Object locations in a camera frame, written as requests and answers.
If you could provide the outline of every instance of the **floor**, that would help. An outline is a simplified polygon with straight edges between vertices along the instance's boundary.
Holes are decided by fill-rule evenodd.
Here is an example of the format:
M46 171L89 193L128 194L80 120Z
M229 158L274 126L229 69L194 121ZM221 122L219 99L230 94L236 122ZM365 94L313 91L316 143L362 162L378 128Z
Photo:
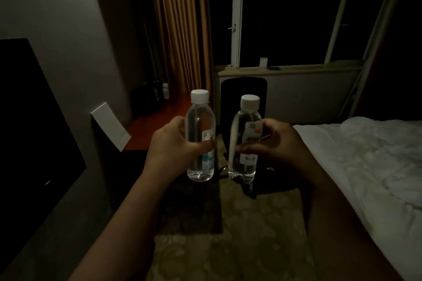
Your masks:
M147 281L317 279L297 189L253 200L229 178L181 178L164 203Z

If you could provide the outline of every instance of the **wooden desk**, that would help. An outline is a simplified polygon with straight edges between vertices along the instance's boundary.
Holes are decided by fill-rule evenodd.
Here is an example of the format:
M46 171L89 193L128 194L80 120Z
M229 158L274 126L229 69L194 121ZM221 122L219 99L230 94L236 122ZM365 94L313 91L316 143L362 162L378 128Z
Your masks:
M191 105L190 94L182 93L162 102L156 112L135 119L127 129L131 139L124 150L148 150L154 132L174 117L184 117Z

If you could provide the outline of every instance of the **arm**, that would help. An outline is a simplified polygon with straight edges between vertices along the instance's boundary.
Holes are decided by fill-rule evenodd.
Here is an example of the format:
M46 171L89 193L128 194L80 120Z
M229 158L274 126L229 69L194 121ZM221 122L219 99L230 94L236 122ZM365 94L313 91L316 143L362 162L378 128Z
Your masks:
M154 133L144 171L69 281L145 278L162 195L193 160L214 148L211 140L187 142L183 126L184 118L176 117Z
M271 130L271 137L236 149L263 156L275 168L293 169L302 196L309 244L321 279L402 280L298 132L274 119L262 122Z

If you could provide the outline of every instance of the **bottle label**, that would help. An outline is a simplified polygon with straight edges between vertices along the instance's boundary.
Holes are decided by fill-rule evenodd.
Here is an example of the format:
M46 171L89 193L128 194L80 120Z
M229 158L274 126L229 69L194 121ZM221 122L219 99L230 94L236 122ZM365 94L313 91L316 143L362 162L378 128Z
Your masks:
M262 122L247 122L245 124L245 132L243 132L242 143L250 141L259 141L262 135ZM253 166L258 160L257 155L240 154L239 162L246 166Z
M202 141L214 139L214 129L202 132ZM202 155L202 172L207 173L214 169L214 150Z

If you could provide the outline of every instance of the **window sill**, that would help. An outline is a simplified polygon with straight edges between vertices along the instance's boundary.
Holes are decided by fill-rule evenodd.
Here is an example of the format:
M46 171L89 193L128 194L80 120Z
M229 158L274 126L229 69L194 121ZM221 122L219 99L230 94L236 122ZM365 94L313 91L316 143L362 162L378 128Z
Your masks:
M268 70L260 67L236 68L226 67L218 71L219 76L250 76L273 74L310 74L315 72L359 71L363 60L338 60L319 65L281 65L280 70Z

